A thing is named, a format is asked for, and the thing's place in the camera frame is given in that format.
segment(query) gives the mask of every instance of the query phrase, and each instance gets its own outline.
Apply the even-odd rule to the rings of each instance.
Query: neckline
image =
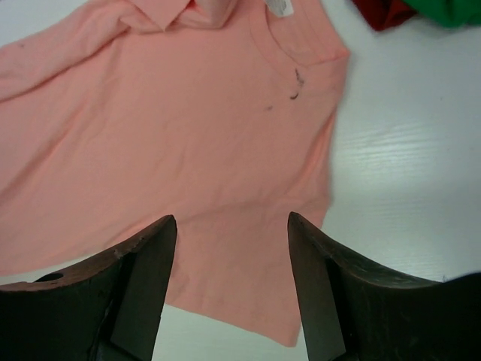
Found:
[[[291,2],[294,7],[294,14],[291,16],[296,18],[304,37],[319,58],[315,65],[303,66],[284,52],[271,33],[267,18],[269,10],[263,0],[251,1],[249,19],[250,30],[259,52],[276,70],[287,87],[292,92],[297,92],[302,86],[298,77],[299,72],[312,73],[316,71],[318,65],[348,56],[349,51],[332,26],[320,0]]]

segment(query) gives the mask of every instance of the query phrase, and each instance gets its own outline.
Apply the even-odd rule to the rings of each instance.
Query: pink fabric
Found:
[[[287,217],[327,211],[348,51],[318,0],[225,3],[94,0],[0,49],[0,275],[173,214],[167,303],[295,344]]]

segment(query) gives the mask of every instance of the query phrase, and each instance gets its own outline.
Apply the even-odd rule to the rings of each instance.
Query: white label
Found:
[[[294,14],[291,0],[264,0],[272,14],[277,17],[288,17]]]

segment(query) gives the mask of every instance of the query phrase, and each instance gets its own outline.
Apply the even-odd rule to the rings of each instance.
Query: table surface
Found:
[[[85,0],[0,0],[0,45],[44,29]],[[376,34],[349,0],[322,0],[352,51],[323,229],[397,270],[441,281],[481,269],[481,28],[414,19]],[[0,278],[33,281],[57,267]],[[165,307],[154,359],[307,360]]]

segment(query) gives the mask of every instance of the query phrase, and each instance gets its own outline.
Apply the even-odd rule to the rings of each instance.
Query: t-shirt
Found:
[[[319,0],[165,3],[90,1],[0,49],[0,275],[173,214],[166,302],[294,345],[287,219],[328,209],[349,52]]]

